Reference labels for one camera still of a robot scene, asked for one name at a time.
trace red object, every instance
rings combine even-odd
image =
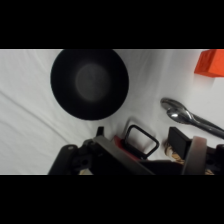
[[[203,51],[194,73],[212,78],[224,77],[224,49]]]
[[[122,146],[122,143],[121,143],[121,139],[118,137],[118,136],[114,136],[113,138],[113,142],[114,144],[119,148],[121,149],[123,152],[125,152],[128,156],[130,156],[134,161],[139,161],[140,159],[138,159],[137,157],[135,157],[134,155],[132,155],[130,152],[128,152],[127,150],[125,150]]]

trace orange box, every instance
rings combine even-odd
[[[224,49],[203,51],[194,73],[212,78],[224,77]]]

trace white surface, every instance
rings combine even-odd
[[[224,79],[194,75],[202,50],[118,49],[130,76],[130,91],[113,116],[95,122],[78,120],[57,104],[50,71],[60,50],[0,50],[0,174],[47,174],[60,148],[81,146],[95,136],[123,137],[135,123],[161,143],[170,126],[188,137],[201,136],[215,147],[223,140],[170,120],[160,106],[163,97],[183,103],[191,112],[224,128]],[[150,159],[167,159],[161,147]]]

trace black frying pan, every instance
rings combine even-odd
[[[129,79],[121,58],[109,49],[63,50],[51,71],[51,86],[61,107],[83,120],[100,120],[124,103]]]

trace metal spoon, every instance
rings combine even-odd
[[[190,112],[184,105],[182,105],[182,104],[179,103],[178,101],[175,101],[175,100],[172,100],[172,99],[169,99],[169,98],[163,98],[163,99],[161,100],[161,105],[162,105],[162,107],[163,107],[165,110],[169,110],[169,109],[172,109],[172,108],[174,108],[174,109],[175,109],[175,108],[180,108],[180,109],[186,110],[186,111],[188,111],[188,113],[189,113],[192,117],[194,117],[194,119],[195,119],[197,122],[200,122],[200,123],[202,123],[202,124],[211,126],[211,127],[213,127],[213,128],[219,129],[219,130],[221,130],[221,131],[224,132],[224,130],[223,130],[222,128],[220,128],[220,127],[216,126],[215,124],[213,124],[213,123],[211,123],[211,122],[209,122],[209,121],[207,121],[207,120],[205,120],[205,119],[203,119],[203,118],[201,118],[201,117],[199,117],[199,116],[197,116],[197,115],[191,113],[191,112]]]
[[[197,128],[200,128],[208,133],[215,135],[219,138],[224,139],[224,131],[214,128],[209,125],[205,125],[201,122],[197,122],[188,111],[181,108],[171,108],[167,111],[167,115],[174,121],[181,124],[193,125]]]

